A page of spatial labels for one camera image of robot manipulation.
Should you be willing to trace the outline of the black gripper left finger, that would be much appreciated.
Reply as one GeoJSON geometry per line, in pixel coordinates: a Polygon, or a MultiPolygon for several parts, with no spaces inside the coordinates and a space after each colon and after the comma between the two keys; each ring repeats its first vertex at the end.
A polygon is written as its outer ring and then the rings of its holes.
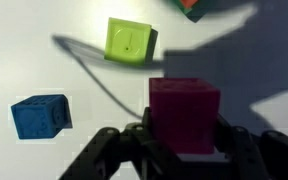
{"type": "Polygon", "coordinates": [[[120,132],[100,129],[59,180],[110,180],[123,162],[131,162],[140,180],[176,180],[181,161],[153,137],[151,110],[146,107],[140,123],[120,132]]]}

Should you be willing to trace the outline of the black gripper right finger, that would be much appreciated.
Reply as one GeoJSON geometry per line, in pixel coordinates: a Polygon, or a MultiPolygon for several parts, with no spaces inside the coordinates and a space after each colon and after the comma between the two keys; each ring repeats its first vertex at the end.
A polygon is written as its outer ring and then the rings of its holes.
{"type": "Polygon", "coordinates": [[[215,147],[228,159],[216,163],[224,180],[288,180],[288,136],[276,130],[255,135],[217,116],[215,147]]]}

